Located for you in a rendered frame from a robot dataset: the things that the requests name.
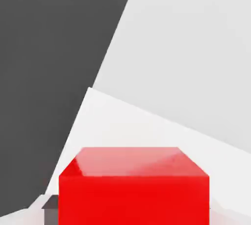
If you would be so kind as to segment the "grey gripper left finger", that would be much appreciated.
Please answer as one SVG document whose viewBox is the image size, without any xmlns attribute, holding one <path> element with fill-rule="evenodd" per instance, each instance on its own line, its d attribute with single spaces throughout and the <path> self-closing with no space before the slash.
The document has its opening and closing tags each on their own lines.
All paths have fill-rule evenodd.
<svg viewBox="0 0 251 225">
<path fill-rule="evenodd" d="M 0 225 L 58 225 L 58 195 L 40 195 L 30 207 L 0 217 Z"/>
</svg>

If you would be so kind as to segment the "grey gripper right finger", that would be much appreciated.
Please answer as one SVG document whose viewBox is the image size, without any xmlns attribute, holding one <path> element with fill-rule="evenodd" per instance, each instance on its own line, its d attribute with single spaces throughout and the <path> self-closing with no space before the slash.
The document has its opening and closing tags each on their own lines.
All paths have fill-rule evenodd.
<svg viewBox="0 0 251 225">
<path fill-rule="evenodd" d="M 251 217 L 225 209 L 211 199 L 209 225 L 251 225 Z"/>
</svg>

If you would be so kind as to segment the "small red cube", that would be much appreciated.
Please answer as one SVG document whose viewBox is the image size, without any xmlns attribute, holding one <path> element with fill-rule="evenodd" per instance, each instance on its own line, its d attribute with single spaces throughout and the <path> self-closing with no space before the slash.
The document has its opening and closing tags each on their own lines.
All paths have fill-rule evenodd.
<svg viewBox="0 0 251 225">
<path fill-rule="evenodd" d="M 59 176 L 58 225 L 209 225 L 209 175 L 177 147 L 83 148 Z"/>
</svg>

